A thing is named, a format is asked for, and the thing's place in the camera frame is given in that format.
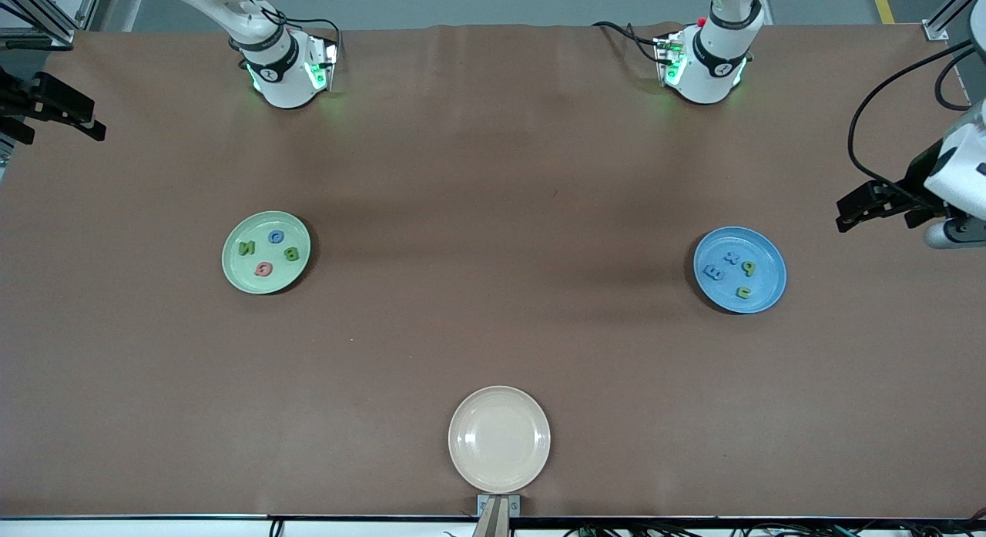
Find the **light green plate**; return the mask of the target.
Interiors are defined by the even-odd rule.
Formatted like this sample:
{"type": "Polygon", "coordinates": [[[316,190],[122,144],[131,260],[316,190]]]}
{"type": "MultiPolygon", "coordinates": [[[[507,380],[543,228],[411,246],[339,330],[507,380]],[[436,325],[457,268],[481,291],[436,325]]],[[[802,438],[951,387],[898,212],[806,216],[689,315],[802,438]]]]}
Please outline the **light green plate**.
{"type": "Polygon", "coordinates": [[[229,284],[245,294],[277,294],[295,284],[307,269],[310,258],[310,232],[300,218],[283,211],[264,211],[243,219],[233,228],[222,249],[221,267],[229,284]],[[271,230],[284,232],[282,243],[268,242],[271,230]],[[247,240],[256,242],[256,253],[246,257],[237,256],[237,242],[247,240]],[[285,259],[284,250],[290,247],[299,250],[297,262],[288,262],[285,259]],[[273,264],[273,273],[270,276],[254,276],[254,270],[260,262],[273,264]]]}

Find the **blue plate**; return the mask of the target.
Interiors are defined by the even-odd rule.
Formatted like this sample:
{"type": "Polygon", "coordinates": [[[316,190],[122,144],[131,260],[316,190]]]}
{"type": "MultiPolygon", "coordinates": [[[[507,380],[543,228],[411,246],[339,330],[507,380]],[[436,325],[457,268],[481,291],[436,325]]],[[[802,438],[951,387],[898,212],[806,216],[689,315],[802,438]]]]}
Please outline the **blue plate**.
{"type": "Polygon", "coordinates": [[[705,298],[735,314],[757,314],[773,307],[786,289],[786,264],[778,248],[760,232],[743,226],[725,226],[708,232],[695,247],[693,271],[705,298]],[[728,250],[742,257],[738,264],[725,262],[728,250]],[[740,264],[757,265],[753,277],[744,276],[740,264]],[[724,280],[705,277],[702,270],[714,264],[724,271],[724,280]],[[737,287],[749,287],[751,298],[736,297],[737,287]]]}

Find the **brown table mat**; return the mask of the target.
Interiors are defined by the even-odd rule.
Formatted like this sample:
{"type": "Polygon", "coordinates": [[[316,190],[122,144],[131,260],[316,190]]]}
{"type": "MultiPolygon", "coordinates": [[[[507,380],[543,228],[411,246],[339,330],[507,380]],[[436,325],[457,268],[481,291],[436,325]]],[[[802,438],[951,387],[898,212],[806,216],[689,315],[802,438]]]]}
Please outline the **brown table mat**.
{"type": "Polygon", "coordinates": [[[986,506],[986,250],[841,234],[847,126],[941,49],[916,25],[769,25],[693,106],[599,28],[350,32],[334,92],[258,97],[219,34],[47,60],[102,143],[36,127],[0,183],[0,515],[457,515],[479,388],[552,424],[532,515],[966,517],[986,506]],[[226,238],[300,218],[245,294],[226,238]],[[705,298],[708,232],[786,264],[705,298]]]}

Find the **beige plate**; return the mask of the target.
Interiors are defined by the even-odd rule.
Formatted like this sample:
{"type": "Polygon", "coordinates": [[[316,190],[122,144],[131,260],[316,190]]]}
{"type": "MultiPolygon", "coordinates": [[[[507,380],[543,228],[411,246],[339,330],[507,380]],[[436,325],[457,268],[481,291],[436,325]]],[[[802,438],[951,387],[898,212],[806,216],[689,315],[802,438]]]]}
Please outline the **beige plate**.
{"type": "Polygon", "coordinates": [[[552,450],[552,429],[531,395],[494,385],[458,404],[448,424],[447,446],[466,483],[485,494],[508,495],[542,473],[552,450]]]}

